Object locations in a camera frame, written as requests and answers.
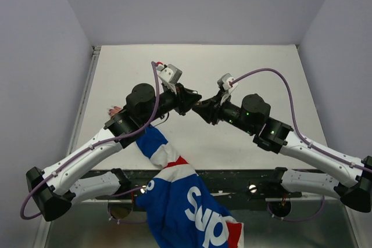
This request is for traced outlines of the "mannequin hand painted nails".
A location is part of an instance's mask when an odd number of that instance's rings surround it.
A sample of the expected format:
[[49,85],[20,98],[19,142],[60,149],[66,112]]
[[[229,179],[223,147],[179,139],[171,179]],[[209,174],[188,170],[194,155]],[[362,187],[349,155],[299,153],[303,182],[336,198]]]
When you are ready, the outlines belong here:
[[117,113],[119,113],[120,111],[122,111],[122,107],[119,107],[119,106],[112,106],[110,108],[108,108],[108,115],[110,118],[113,118]]

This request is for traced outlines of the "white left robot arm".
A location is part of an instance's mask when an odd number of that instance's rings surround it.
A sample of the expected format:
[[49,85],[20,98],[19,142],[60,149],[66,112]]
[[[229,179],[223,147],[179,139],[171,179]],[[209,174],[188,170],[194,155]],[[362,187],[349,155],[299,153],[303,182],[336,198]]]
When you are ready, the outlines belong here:
[[153,120],[175,110],[185,115],[201,95],[178,83],[174,90],[159,93],[158,86],[136,85],[126,97],[126,105],[85,145],[63,160],[46,168],[26,172],[28,198],[33,199],[39,215],[54,221],[73,204],[93,197],[128,194],[129,185],[122,171],[115,169],[98,177],[84,178],[98,163],[125,149],[145,133]]

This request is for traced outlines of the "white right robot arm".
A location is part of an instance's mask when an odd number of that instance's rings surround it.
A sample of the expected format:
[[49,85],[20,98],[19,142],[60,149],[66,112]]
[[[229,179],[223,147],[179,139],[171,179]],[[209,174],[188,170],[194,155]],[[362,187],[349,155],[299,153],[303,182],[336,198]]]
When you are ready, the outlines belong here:
[[225,121],[247,132],[259,148],[295,158],[318,170],[304,174],[284,171],[281,177],[268,181],[267,189],[271,195],[317,193],[339,199],[353,210],[371,212],[371,157],[348,156],[311,141],[290,125],[270,117],[270,109],[257,94],[245,96],[241,106],[217,94],[193,107],[193,111],[208,124]]

